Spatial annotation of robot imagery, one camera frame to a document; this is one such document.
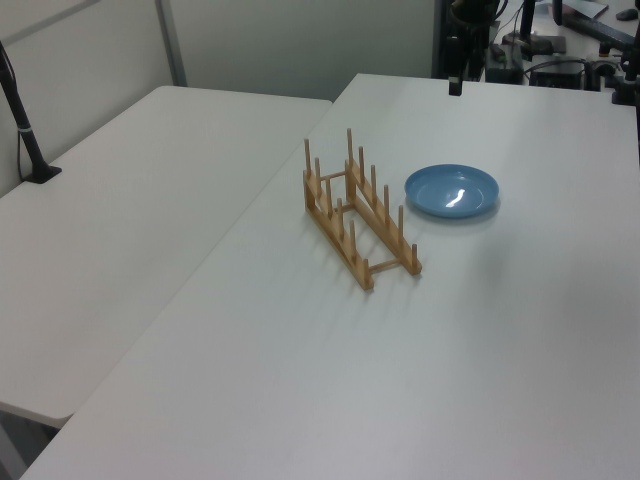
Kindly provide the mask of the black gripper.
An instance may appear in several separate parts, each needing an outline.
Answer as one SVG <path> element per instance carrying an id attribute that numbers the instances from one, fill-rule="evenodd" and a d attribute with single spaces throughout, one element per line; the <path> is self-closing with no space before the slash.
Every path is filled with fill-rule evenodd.
<path id="1" fill-rule="evenodd" d="M 463 42 L 467 39 L 467 78 L 479 81 L 485 65 L 487 34 L 499 14 L 499 1 L 454 0 L 447 5 L 446 75 L 449 94 L 462 94 Z"/>

